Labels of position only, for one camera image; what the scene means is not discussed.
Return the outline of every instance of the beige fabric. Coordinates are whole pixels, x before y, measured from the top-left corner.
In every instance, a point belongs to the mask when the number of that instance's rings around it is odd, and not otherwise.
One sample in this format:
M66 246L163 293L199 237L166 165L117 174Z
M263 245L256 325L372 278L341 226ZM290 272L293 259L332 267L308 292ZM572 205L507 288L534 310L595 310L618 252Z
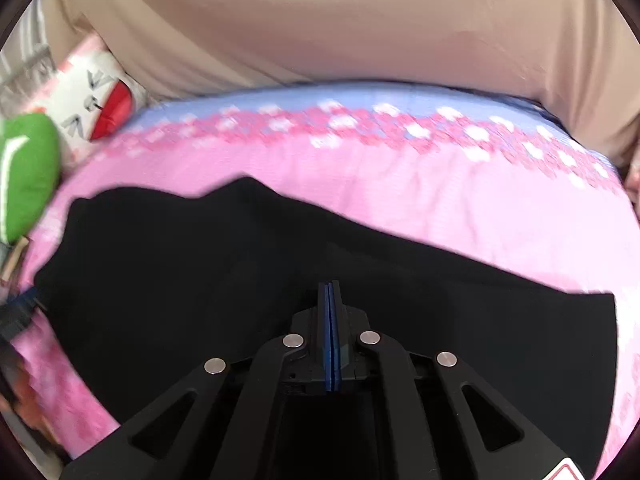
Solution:
M46 0L46 13L54 57L95 27L159 96L336 78L505 92L618 164L639 125L640 46L610 0Z

